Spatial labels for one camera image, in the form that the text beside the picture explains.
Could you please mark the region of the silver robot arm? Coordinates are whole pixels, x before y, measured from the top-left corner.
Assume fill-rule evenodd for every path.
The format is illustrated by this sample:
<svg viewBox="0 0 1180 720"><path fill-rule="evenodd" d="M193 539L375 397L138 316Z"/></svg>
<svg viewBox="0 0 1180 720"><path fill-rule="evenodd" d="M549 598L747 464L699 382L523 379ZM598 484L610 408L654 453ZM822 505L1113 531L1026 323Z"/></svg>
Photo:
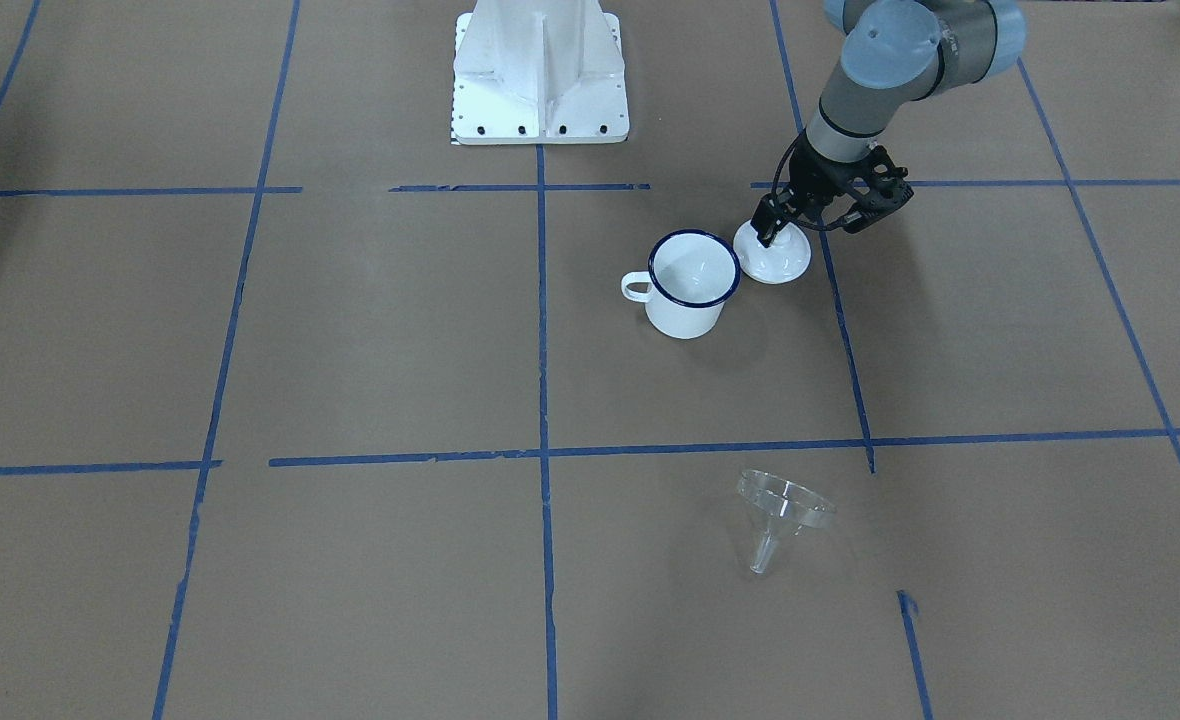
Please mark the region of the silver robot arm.
<svg viewBox="0 0 1180 720"><path fill-rule="evenodd" d="M860 233L907 204L907 170L879 143L896 111L1007 72L1028 33L1015 1L828 1L826 15L840 58L750 218L759 246L787 225Z"/></svg>

